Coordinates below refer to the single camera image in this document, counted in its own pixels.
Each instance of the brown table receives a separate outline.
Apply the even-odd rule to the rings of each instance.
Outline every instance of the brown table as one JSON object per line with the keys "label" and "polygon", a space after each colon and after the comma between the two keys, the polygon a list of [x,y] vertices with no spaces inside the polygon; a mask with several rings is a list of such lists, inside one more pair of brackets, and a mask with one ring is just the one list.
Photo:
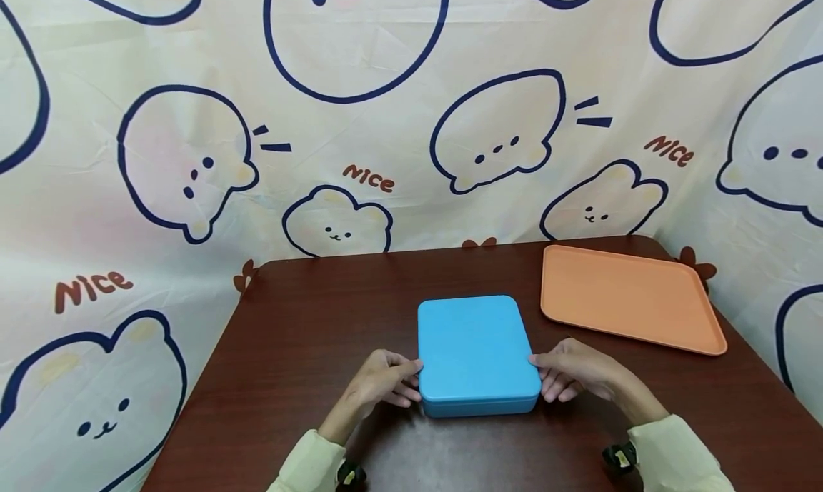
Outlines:
{"label": "brown table", "polygon": [[[568,243],[671,259],[654,240]],[[823,428],[721,318],[729,352],[712,358],[546,320],[546,244],[272,261],[260,269],[207,364],[146,492],[262,492],[292,445],[316,427],[365,356],[417,354],[417,305],[507,293],[535,351],[570,335],[632,368],[685,417],[738,492],[823,490]],[[592,398],[529,415],[429,420],[382,407],[350,442],[370,491],[640,491],[600,452],[627,423]]]}

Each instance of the light green sleeve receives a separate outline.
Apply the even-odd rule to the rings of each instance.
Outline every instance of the light green sleeve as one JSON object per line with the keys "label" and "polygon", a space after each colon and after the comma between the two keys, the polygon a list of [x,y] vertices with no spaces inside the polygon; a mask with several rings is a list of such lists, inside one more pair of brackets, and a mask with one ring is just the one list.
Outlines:
{"label": "light green sleeve", "polygon": [[734,492],[686,421],[668,416],[629,429],[645,492]]}
{"label": "light green sleeve", "polygon": [[269,492],[334,492],[345,454],[312,429],[291,450]]}

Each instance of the tray rim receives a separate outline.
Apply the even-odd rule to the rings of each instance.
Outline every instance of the tray rim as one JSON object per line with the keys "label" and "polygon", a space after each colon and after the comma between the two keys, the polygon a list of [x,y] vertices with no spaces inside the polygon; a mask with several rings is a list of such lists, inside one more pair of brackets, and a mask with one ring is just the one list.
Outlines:
{"label": "tray rim", "polygon": [[667,343],[661,342],[661,341],[650,340],[650,339],[644,338],[642,336],[630,336],[630,335],[626,335],[626,334],[623,334],[623,333],[617,333],[616,331],[608,331],[608,330],[602,329],[602,328],[591,328],[591,326],[585,326],[583,324],[574,323],[574,322],[571,322],[569,320],[557,319],[557,318],[552,317],[551,315],[549,315],[546,312],[546,304],[545,304],[545,301],[546,301],[546,296],[545,296],[546,286],[545,286],[545,283],[546,283],[546,272],[547,272],[546,259],[548,258],[547,255],[551,250],[554,250],[554,251],[556,251],[556,250],[571,251],[573,253],[600,253],[601,255],[609,255],[610,257],[617,257],[617,258],[621,258],[621,259],[629,259],[629,260],[635,260],[635,261],[643,261],[643,263],[655,263],[655,264],[660,264],[660,265],[664,265],[664,266],[677,266],[679,271],[685,270],[687,272],[687,274],[689,274],[689,276],[692,277],[692,280],[695,282],[695,285],[697,285],[699,287],[699,291],[704,292],[703,283],[702,283],[702,281],[700,281],[700,276],[697,274],[697,271],[692,269],[691,266],[680,263],[680,261],[675,261],[675,260],[667,261],[667,260],[661,260],[661,259],[658,259],[658,258],[639,257],[639,256],[636,256],[634,254],[612,253],[612,252],[609,252],[609,251],[600,251],[600,250],[597,250],[597,249],[577,248],[577,247],[574,247],[574,246],[568,246],[568,245],[564,245],[564,244],[548,244],[545,248],[543,248],[543,261],[542,261],[542,269],[541,269],[541,276],[540,276],[540,311],[550,321],[552,321],[554,323],[564,324],[564,325],[567,325],[567,326],[576,326],[576,328],[583,328],[583,329],[588,329],[588,330],[591,330],[591,331],[597,331],[597,333],[608,333],[608,334],[614,335],[614,336],[623,336],[624,338],[628,338],[628,339],[631,339],[631,340],[649,342],[650,344],[656,344],[658,346],[672,347],[674,349],[680,349],[680,350],[683,350],[683,351],[698,353],[699,355],[705,355],[705,356],[721,356],[721,355],[724,355],[724,353],[726,353],[729,350],[729,342],[726,340],[725,334],[722,333],[722,328],[720,326],[720,320],[718,319],[717,314],[715,313],[714,304],[712,304],[712,302],[710,301],[708,295],[705,295],[704,299],[702,298],[702,301],[704,300],[705,304],[708,304],[708,307],[709,307],[708,312],[710,312],[710,314],[711,314],[710,324],[712,325],[713,331],[715,332],[716,339],[718,339],[718,342],[719,342],[719,346],[718,346],[718,349],[716,351],[704,351],[704,350],[695,349],[694,347],[689,347],[689,346],[683,346],[683,345],[677,345],[677,344],[667,344]]}

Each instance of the blue plastic box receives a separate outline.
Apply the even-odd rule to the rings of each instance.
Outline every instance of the blue plastic box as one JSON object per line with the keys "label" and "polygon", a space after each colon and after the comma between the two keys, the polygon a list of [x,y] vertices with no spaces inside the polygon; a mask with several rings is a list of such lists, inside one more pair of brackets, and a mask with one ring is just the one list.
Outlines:
{"label": "blue plastic box", "polygon": [[513,298],[424,301],[417,309],[423,411],[429,417],[531,411],[540,376]]}

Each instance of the orange tray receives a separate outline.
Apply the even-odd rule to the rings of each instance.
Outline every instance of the orange tray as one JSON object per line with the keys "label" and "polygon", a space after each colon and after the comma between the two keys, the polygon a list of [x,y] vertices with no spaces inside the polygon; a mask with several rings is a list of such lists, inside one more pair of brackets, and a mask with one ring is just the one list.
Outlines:
{"label": "orange tray", "polygon": [[558,323],[704,355],[729,347],[697,272],[676,261],[550,245],[540,309]]}

